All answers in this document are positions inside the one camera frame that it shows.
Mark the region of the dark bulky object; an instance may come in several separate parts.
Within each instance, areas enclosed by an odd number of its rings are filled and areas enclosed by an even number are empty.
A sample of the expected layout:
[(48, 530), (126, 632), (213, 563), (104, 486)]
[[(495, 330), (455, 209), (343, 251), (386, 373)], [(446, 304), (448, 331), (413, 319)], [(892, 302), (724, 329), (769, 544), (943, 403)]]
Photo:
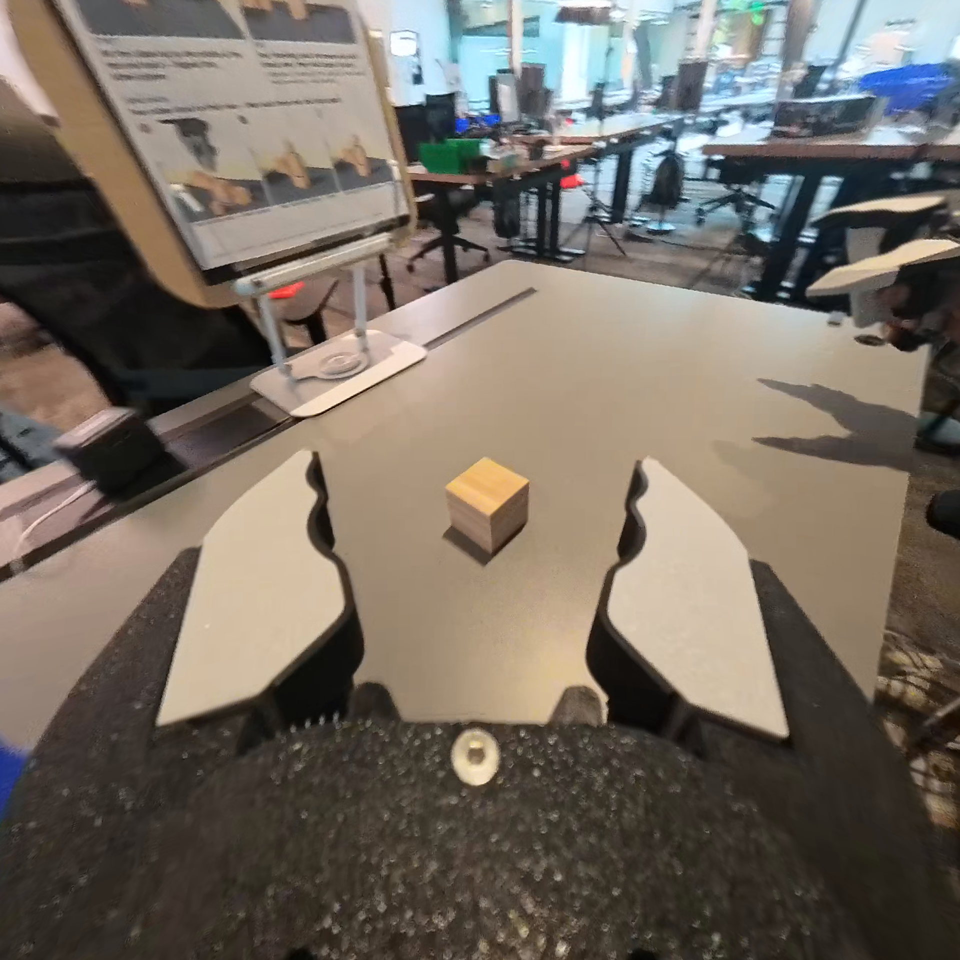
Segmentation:
[(111, 405), (145, 418), (270, 363), (266, 339), (241, 307), (199, 307), (153, 279), (44, 126), (2, 128), (1, 288)]

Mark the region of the black power adapter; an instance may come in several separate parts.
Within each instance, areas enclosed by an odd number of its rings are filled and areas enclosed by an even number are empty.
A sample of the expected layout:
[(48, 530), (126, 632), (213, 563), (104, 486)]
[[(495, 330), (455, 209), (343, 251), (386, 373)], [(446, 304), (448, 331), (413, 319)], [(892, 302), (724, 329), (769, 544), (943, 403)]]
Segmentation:
[(178, 461), (133, 408), (111, 406), (53, 440), (56, 456), (109, 498), (175, 475)]

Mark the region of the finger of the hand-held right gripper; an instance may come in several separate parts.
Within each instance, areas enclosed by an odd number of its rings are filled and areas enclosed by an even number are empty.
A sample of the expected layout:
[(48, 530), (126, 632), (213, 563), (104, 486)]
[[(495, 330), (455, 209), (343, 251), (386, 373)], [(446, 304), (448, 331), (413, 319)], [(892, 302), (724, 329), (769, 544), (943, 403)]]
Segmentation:
[(847, 297), (856, 328), (919, 320), (936, 309), (945, 283), (958, 278), (958, 264), (958, 241), (916, 239), (828, 271), (807, 287), (806, 297)]
[(839, 235), (823, 266), (846, 268), (880, 259), (884, 268), (950, 259), (949, 193), (911, 193), (834, 207), (815, 226)]

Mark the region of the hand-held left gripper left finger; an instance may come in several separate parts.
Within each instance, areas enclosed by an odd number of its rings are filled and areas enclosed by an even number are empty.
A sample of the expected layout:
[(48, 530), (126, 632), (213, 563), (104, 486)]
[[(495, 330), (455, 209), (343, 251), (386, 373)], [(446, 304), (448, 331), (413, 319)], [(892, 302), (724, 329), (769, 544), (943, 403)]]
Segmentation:
[(321, 700), (361, 663), (350, 574), (335, 552), (320, 456), (297, 450), (204, 535), (157, 730), (262, 706), (320, 656)]

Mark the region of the instruction sheet on stand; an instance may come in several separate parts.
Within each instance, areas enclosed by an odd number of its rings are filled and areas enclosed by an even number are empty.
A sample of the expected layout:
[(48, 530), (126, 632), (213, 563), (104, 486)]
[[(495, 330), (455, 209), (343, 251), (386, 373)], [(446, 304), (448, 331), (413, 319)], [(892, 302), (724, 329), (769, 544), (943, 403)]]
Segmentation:
[[(139, 168), (132, 148), (125, 144), (118, 122), (111, 118), (104, 96), (97, 92), (89, 68), (58, 18), (54, 2), (6, 2), (6, 11), (23, 59), (54, 109), (55, 138), (78, 171), (96, 187), (141, 262), (166, 291), (202, 308), (234, 306), (243, 300), (234, 293), (235, 281), (259, 270), (333, 249), (303, 251), (220, 279), (201, 274), (149, 179)], [(385, 72), (371, 37), (369, 43), (376, 76), (390, 104)], [(417, 210), (392, 105), (391, 111), (395, 123), (394, 144), (403, 155), (402, 179), (414, 203), (412, 221), (396, 230), (400, 237), (394, 247), (411, 234)]]

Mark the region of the black tripod stand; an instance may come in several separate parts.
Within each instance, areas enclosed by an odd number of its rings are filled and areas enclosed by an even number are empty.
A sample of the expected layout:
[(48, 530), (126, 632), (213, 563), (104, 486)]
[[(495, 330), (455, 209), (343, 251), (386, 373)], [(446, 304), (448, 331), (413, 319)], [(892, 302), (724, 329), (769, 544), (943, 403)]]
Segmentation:
[(562, 250), (569, 262), (590, 255), (594, 234), (600, 232), (612, 244), (620, 258), (628, 258), (626, 248), (613, 233), (610, 219), (611, 208), (595, 194), (588, 194), (582, 218), (562, 241)]

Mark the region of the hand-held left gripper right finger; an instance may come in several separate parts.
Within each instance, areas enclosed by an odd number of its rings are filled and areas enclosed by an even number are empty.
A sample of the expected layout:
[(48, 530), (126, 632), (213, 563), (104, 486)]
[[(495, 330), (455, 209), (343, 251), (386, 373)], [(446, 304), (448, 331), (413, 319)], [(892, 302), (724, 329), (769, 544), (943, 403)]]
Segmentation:
[(585, 663), (606, 723), (668, 739), (697, 722), (782, 745), (790, 729), (749, 553), (660, 461), (636, 462)]

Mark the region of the tablet with instruction screen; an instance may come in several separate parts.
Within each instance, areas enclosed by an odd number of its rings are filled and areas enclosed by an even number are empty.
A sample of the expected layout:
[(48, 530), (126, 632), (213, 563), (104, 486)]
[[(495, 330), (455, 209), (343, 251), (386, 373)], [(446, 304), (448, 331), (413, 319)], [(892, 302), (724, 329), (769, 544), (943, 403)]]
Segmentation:
[(356, 2), (54, 2), (200, 273), (411, 224)]

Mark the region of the green plastic bins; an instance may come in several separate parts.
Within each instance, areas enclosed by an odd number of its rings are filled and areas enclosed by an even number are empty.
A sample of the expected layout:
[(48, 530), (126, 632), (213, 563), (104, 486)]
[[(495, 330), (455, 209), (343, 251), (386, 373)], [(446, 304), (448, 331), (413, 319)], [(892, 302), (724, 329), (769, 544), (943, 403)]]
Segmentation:
[(419, 164), (430, 174), (474, 174), (486, 163), (482, 148), (483, 139), (447, 138), (437, 142), (424, 142), (417, 147)]

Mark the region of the wooden cube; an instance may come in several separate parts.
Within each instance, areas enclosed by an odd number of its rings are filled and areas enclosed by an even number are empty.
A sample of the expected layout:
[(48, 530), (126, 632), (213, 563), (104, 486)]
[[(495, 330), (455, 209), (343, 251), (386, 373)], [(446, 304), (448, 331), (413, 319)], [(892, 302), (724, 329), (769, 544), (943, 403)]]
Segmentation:
[(496, 555), (529, 521), (531, 483), (483, 457), (444, 488), (450, 527), (486, 556)]

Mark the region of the black box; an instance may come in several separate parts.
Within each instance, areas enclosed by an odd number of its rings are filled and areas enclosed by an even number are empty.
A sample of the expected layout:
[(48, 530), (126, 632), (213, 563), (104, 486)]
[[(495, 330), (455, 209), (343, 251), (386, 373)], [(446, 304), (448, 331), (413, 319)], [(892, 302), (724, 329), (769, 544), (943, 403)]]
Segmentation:
[(872, 94), (780, 101), (773, 114), (772, 139), (838, 138), (860, 134), (875, 122)]

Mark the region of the dark wooden desk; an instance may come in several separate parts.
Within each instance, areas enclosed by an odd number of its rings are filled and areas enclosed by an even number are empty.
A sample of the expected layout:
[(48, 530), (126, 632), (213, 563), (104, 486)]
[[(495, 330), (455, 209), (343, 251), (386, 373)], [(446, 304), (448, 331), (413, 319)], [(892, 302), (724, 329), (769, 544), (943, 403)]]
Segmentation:
[(832, 208), (878, 199), (882, 189), (896, 186), (915, 167), (931, 172), (918, 176), (918, 186), (958, 186), (958, 130), (932, 142), (910, 136), (897, 126), (875, 126), (847, 136), (776, 138), (767, 126), (746, 126), (732, 138), (715, 138), (703, 148), (705, 157), (722, 165), (748, 167), (765, 176), (798, 179), (786, 200), (759, 278), (749, 290), (756, 302), (807, 306), (806, 291), (825, 260), (839, 254), (840, 228), (815, 226), (811, 212), (824, 181), (838, 181)]
[(578, 164), (594, 156), (593, 143), (580, 146), (561, 146), (548, 150), (539, 159), (527, 159), (507, 170), (477, 171), (473, 174), (430, 174), (421, 164), (410, 168), (415, 187), (426, 192), (428, 185), (444, 187), (467, 186), (482, 193), (491, 206), (501, 206), (506, 201), (519, 200), (524, 194), (535, 196), (534, 235), (531, 238), (508, 239), (505, 244), (493, 242), (480, 244), (487, 247), (491, 258), (498, 251), (510, 257), (558, 266), (572, 262), (563, 251), (561, 239), (561, 206), (564, 195), (562, 180), (575, 172)]
[[(581, 167), (585, 165), (587, 168), (585, 184), (574, 187), (574, 190), (580, 191), (584, 197), (585, 206), (581, 218), (586, 211), (589, 194), (595, 194), (610, 207), (609, 219), (612, 232), (623, 244), (617, 229), (626, 227), (628, 221), (635, 155), (639, 150), (660, 139), (666, 139), (669, 134), (678, 131), (683, 120), (683, 114), (673, 112), (659, 115), (630, 113), (620, 114), (610, 119), (582, 121), (566, 126), (559, 135), (558, 148), (592, 143), (596, 151), (593, 157), (581, 161), (575, 172), (568, 174), (561, 181), (562, 197), (567, 193), (564, 187), (565, 181), (579, 175)], [(560, 207), (560, 217), (562, 217), (562, 207)], [(564, 241), (568, 235), (560, 235), (561, 241)]]

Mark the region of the silver tablet stand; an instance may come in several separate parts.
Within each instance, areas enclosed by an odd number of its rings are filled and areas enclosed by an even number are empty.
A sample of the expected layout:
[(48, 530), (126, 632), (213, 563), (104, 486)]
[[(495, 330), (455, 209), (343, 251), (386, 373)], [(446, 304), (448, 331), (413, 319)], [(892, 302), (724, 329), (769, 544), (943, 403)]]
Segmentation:
[[(363, 266), (385, 254), (399, 231), (379, 232), (328, 251), (257, 270), (232, 283), (241, 299), (253, 301), (262, 321), (272, 365), (251, 379), (249, 387), (295, 420), (324, 414), (426, 359), (426, 349), (367, 323)], [(348, 267), (353, 278), (354, 326), (349, 332), (289, 358), (282, 342), (270, 294), (291, 282)]]

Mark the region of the blue plastic bins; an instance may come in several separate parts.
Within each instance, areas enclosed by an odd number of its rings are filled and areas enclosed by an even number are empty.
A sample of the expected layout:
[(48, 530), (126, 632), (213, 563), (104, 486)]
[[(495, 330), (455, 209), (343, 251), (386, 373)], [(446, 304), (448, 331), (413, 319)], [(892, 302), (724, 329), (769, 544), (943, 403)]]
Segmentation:
[(885, 102), (885, 116), (916, 112), (935, 99), (953, 79), (942, 63), (908, 64), (872, 71), (858, 79), (856, 91)]

